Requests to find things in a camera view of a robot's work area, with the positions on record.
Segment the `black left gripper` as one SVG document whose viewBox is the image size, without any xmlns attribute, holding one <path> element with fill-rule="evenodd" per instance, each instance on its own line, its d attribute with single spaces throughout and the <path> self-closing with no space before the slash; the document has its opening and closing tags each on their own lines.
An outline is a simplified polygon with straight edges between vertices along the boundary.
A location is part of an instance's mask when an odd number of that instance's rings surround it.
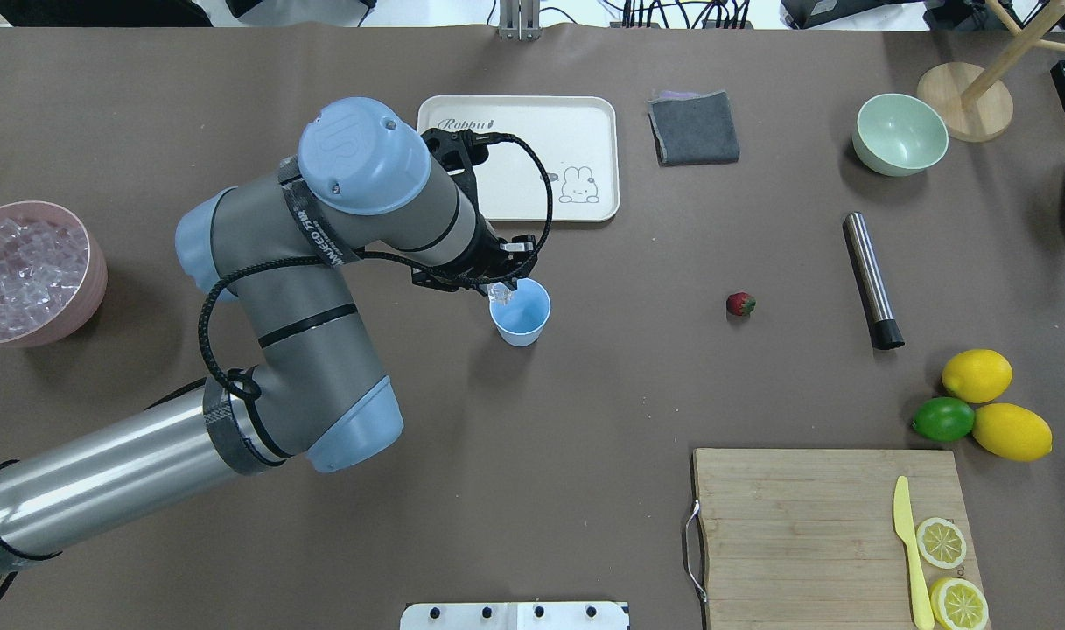
<svg viewBox="0 0 1065 630">
<path fill-rule="evenodd" d="M 466 197 L 460 210 L 473 210 L 471 236 L 466 247 L 452 262 L 425 263 L 412 268 L 411 279 L 416 286 L 429 291 L 477 291 L 481 295 L 487 285 L 501 283 L 515 291 L 517 279 L 527 277 L 537 260 L 537 238 L 532 234 L 507 241 L 492 230 L 484 218 L 479 204 L 479 187 L 473 168 L 489 156 L 489 146 L 517 144 L 537 165 L 537 154 L 525 140 L 512 133 L 475 132 L 472 130 L 440 130 L 423 132 L 423 140 L 438 164 L 452 177 L 460 194 Z"/>
</svg>

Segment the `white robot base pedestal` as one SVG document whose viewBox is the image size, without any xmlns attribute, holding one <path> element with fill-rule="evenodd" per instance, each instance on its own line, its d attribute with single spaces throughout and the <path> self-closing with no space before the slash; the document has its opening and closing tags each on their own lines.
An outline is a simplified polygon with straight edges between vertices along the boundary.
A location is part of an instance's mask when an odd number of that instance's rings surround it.
<svg viewBox="0 0 1065 630">
<path fill-rule="evenodd" d="M 629 629 L 627 603 L 511 601 L 407 606 L 400 629 Z"/>
</svg>

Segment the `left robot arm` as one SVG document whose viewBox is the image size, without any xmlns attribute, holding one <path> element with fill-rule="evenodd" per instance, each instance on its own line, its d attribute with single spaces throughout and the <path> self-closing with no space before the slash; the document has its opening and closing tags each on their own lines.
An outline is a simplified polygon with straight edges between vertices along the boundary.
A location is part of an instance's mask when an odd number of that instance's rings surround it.
<svg viewBox="0 0 1065 630">
<path fill-rule="evenodd" d="M 0 463 L 0 594 L 68 547 L 304 454 L 335 473 L 384 450 L 403 414 L 341 268 L 399 263 L 416 286 L 517 291 L 547 235 L 505 239 L 479 208 L 473 168 L 528 140 L 423 132 L 371 97 L 305 125 L 275 171 L 229 187 L 176 228 L 204 292 L 203 381 L 27 461 Z"/>
</svg>

